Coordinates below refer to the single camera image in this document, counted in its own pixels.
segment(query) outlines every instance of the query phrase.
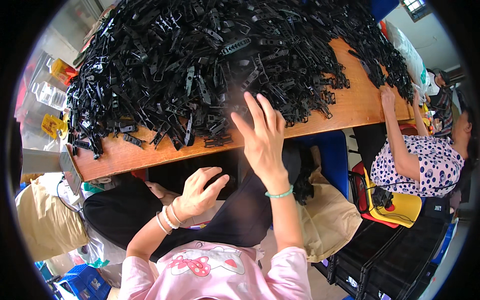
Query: window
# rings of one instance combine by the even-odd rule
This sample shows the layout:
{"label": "window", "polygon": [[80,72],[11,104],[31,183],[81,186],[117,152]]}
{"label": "window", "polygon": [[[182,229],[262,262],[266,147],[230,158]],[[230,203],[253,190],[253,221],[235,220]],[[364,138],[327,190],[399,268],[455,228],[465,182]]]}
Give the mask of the window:
{"label": "window", "polygon": [[431,13],[425,5],[425,0],[402,0],[402,3],[414,22]]}

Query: woman's right hand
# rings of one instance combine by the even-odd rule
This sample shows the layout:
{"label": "woman's right hand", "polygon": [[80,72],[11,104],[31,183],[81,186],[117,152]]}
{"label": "woman's right hand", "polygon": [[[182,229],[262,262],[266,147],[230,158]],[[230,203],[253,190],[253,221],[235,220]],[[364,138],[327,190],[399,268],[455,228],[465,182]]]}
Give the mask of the woman's right hand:
{"label": "woman's right hand", "polygon": [[255,128],[252,129],[237,113],[233,112],[231,116],[245,140],[245,156],[269,193],[284,193],[290,187],[288,172],[282,162],[285,119],[263,95],[257,94],[263,111],[250,93],[245,92],[244,97]]}
{"label": "woman's right hand", "polygon": [[229,176],[223,175],[205,190],[204,187],[213,176],[221,171],[220,167],[200,168],[188,177],[182,196],[175,198],[171,204],[180,221],[198,216],[215,205],[216,198],[220,194],[220,190],[227,184]]}
{"label": "woman's right hand", "polygon": [[380,92],[384,113],[395,112],[395,94],[389,87],[385,86],[380,87]]}
{"label": "woman's right hand", "polygon": [[419,106],[420,106],[420,95],[419,95],[417,89],[414,88],[413,89],[413,108],[417,109]]}

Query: brown paper bag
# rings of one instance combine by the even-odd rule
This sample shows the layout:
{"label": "brown paper bag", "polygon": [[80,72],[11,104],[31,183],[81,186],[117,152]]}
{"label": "brown paper bag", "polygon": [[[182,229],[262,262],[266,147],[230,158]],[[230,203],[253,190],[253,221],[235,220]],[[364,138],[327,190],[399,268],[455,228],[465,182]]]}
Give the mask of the brown paper bag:
{"label": "brown paper bag", "polygon": [[[311,148],[316,165],[320,165],[318,147]],[[297,203],[303,246],[307,251],[307,261],[318,263],[335,254],[353,237],[362,221],[354,204],[331,185],[318,167],[309,177],[313,185],[313,198],[302,206]]]}
{"label": "brown paper bag", "polygon": [[67,253],[88,243],[78,213],[47,193],[36,180],[15,199],[24,240],[35,262]]}

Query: polka dot shirt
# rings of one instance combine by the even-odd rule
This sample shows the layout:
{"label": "polka dot shirt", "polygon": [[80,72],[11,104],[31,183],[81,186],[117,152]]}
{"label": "polka dot shirt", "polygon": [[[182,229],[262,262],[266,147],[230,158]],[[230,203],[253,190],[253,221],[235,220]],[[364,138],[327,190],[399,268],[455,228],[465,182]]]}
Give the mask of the polka dot shirt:
{"label": "polka dot shirt", "polygon": [[375,158],[370,173],[370,179],[376,185],[390,192],[412,194],[420,197],[435,197],[447,194],[455,186],[449,186],[458,181],[460,171],[465,160],[451,146],[450,139],[439,139],[432,136],[403,136],[409,153],[416,154],[419,158],[420,181],[401,176],[395,170],[395,162],[388,139]]}

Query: plastic bottle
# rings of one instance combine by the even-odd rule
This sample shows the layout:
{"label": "plastic bottle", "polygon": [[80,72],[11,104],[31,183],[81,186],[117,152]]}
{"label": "plastic bottle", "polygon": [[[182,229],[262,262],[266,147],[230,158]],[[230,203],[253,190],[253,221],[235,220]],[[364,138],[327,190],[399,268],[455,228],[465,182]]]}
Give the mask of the plastic bottle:
{"label": "plastic bottle", "polygon": [[34,83],[32,93],[35,94],[37,101],[50,107],[58,110],[64,110],[67,107],[67,94],[48,82]]}

